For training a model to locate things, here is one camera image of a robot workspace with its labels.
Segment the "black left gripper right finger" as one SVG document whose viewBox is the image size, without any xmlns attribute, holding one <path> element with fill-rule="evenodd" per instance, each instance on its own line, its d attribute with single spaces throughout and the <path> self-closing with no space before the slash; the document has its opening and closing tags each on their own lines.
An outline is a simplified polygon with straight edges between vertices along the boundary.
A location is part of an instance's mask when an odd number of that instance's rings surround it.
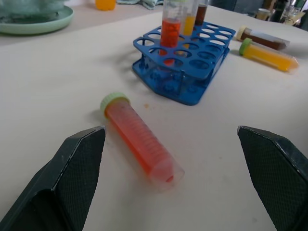
<svg viewBox="0 0 308 231">
<path fill-rule="evenodd" d="M 239 126 L 252 184 L 277 231 L 308 231 L 308 158 L 287 138 Z"/>
</svg>

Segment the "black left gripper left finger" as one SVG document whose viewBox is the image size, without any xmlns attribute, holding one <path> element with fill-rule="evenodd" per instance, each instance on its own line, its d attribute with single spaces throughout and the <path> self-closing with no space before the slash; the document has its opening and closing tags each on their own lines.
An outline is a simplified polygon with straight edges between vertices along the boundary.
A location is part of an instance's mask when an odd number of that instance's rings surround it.
<svg viewBox="0 0 308 231">
<path fill-rule="evenodd" d="M 65 139 L 0 221 L 0 231 L 82 231 L 93 200 L 105 141 L 98 126 Z"/>
</svg>

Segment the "red liquid tube green cap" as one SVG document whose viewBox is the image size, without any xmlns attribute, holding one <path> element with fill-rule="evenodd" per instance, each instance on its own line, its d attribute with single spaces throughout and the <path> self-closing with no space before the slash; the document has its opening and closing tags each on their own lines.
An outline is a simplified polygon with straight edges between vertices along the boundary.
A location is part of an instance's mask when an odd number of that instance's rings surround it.
<svg viewBox="0 0 308 231">
<path fill-rule="evenodd" d="M 153 185 L 164 191 L 183 178 L 183 168 L 137 114 L 125 94 L 108 94 L 101 101 L 100 109 Z"/>
</svg>

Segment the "yellow liquid tube green cap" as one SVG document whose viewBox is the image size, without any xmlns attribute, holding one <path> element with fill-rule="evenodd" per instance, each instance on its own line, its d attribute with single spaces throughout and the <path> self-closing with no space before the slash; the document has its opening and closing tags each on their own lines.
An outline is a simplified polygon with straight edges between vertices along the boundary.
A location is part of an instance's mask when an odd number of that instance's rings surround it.
<svg viewBox="0 0 308 231">
<path fill-rule="evenodd" d="M 247 59 L 264 64 L 282 72 L 293 72 L 299 67 L 295 57 L 281 51 L 274 50 L 264 45 L 245 38 L 239 48 L 239 54 Z"/>
</svg>

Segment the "brown liquid tube cream cap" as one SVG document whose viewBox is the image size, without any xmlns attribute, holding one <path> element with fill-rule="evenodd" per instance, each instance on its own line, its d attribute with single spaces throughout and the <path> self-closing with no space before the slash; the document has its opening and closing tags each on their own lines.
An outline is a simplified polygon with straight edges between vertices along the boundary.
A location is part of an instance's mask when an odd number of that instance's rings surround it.
<svg viewBox="0 0 308 231">
<path fill-rule="evenodd" d="M 285 49 L 290 44 L 288 40 L 242 26 L 236 34 L 236 39 L 238 41 L 244 41 L 246 38 L 277 51 Z"/>
</svg>

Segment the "blue tube rack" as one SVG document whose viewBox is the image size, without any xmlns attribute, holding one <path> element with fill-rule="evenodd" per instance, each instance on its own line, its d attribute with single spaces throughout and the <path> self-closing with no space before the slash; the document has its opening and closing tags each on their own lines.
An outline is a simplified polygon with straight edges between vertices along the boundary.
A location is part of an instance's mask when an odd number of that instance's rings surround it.
<svg viewBox="0 0 308 231">
<path fill-rule="evenodd" d="M 160 46 L 157 27 L 133 41 L 141 58 L 134 73 L 154 93 L 184 105 L 199 103 L 230 49 L 235 30 L 204 22 L 191 36 L 180 35 L 175 48 Z"/>
</svg>

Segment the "paper cup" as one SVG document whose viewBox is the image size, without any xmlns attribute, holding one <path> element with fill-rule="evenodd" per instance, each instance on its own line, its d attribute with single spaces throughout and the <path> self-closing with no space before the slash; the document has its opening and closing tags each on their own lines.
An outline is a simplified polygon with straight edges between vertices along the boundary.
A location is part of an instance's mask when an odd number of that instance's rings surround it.
<svg viewBox="0 0 308 231">
<path fill-rule="evenodd" d="M 255 18 L 259 20 L 266 21 L 266 19 L 270 16 L 271 11 L 268 9 L 259 8 Z"/>
</svg>

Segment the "dark glass bottle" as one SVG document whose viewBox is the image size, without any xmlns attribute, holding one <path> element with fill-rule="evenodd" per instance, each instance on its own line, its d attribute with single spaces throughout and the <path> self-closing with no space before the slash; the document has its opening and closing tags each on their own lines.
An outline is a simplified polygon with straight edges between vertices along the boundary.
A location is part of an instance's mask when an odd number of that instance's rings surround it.
<svg viewBox="0 0 308 231">
<path fill-rule="evenodd" d="M 270 21 L 279 23 L 289 0 L 276 0 Z"/>
</svg>

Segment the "mint green plate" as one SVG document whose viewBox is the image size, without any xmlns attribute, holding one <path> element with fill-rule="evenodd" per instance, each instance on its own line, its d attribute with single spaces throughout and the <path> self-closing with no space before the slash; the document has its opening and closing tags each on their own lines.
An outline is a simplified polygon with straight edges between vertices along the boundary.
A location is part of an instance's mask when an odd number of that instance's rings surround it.
<svg viewBox="0 0 308 231">
<path fill-rule="evenodd" d="M 68 6 L 48 14 L 32 16 L 8 16 L 0 13 L 0 34 L 32 36 L 48 34 L 69 26 L 74 10 Z"/>
</svg>

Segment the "orange juice bottle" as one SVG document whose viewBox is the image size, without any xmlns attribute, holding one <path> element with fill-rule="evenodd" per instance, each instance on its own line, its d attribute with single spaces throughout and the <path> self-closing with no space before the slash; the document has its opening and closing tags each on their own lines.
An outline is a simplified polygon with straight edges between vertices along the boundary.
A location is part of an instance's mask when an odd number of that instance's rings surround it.
<svg viewBox="0 0 308 231">
<path fill-rule="evenodd" d="M 98 10 L 112 11 L 116 6 L 116 0 L 95 0 L 95 5 Z"/>
</svg>

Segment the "teal crumpled cloth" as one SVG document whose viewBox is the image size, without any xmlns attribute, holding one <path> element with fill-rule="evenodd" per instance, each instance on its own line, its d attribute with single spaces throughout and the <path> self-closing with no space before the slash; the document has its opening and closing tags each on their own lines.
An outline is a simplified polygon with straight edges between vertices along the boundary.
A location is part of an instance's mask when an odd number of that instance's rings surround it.
<svg viewBox="0 0 308 231">
<path fill-rule="evenodd" d="M 153 10 L 157 5 L 163 5 L 164 0 L 116 0 L 117 4 L 136 5 L 139 4 L 148 10 Z"/>
</svg>

